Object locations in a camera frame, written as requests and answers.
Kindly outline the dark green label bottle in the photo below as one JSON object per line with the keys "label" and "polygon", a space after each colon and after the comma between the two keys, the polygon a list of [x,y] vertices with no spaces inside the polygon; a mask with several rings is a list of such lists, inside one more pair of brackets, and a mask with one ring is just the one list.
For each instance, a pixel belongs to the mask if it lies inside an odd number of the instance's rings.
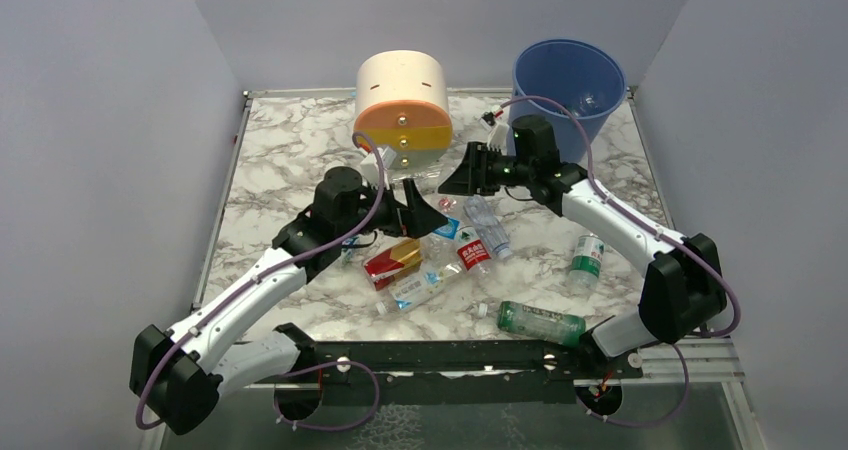
{"label": "dark green label bottle", "polygon": [[569,100],[566,108],[577,118],[590,118],[608,110],[608,99],[601,91],[582,91]]}

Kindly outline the blue green label bottle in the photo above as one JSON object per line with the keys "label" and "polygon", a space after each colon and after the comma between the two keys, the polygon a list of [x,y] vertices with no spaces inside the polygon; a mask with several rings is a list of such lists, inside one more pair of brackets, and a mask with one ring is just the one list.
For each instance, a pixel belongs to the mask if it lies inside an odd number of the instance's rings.
{"label": "blue green label bottle", "polygon": [[378,233],[374,231],[369,238],[365,235],[355,235],[346,239],[341,245],[342,264],[349,264],[357,251],[369,248],[376,242],[377,238]]}

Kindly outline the blue label clear bottle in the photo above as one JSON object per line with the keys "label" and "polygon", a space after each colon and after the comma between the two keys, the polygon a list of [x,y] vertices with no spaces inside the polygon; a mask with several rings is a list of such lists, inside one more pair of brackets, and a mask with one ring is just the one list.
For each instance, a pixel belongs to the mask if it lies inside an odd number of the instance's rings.
{"label": "blue label clear bottle", "polygon": [[448,217],[445,225],[420,240],[425,263],[439,267],[459,263],[455,244],[459,226],[460,222],[457,219]]}

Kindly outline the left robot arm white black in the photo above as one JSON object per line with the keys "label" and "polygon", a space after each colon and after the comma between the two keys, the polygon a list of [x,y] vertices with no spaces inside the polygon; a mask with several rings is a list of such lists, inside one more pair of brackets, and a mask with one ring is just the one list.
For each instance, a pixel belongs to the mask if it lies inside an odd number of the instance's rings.
{"label": "left robot arm white black", "polygon": [[380,177],[355,169],[328,170],[313,202],[285,225],[253,266],[210,304],[167,330],[148,325],[135,338],[130,390],[138,396],[136,425],[165,425],[177,435],[198,427],[228,390],[290,370],[301,350],[286,334],[255,344],[238,339],[277,303],[310,283],[341,255],[353,235],[373,231],[421,238],[448,219],[403,182],[395,199]]}

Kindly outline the gold red label bottle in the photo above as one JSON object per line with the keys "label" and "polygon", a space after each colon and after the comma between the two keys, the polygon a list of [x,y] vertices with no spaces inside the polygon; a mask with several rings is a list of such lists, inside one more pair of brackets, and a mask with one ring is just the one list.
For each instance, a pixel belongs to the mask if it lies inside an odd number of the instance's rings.
{"label": "gold red label bottle", "polygon": [[371,257],[363,269],[376,291],[416,272],[423,263],[418,239],[406,239]]}

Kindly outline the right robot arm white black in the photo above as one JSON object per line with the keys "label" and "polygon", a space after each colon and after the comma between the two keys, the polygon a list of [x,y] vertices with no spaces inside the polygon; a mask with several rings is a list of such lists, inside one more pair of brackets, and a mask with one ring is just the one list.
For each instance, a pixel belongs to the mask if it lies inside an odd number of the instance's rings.
{"label": "right robot arm white black", "polygon": [[504,187],[523,187],[536,203],[611,245],[640,273],[637,308],[581,335],[577,349],[583,357],[601,364],[643,345],[676,343],[726,309],[717,246],[709,237],[663,227],[604,190],[580,165],[561,162],[544,117],[519,117],[511,133],[511,155],[484,142],[468,143],[438,190],[491,196]]}

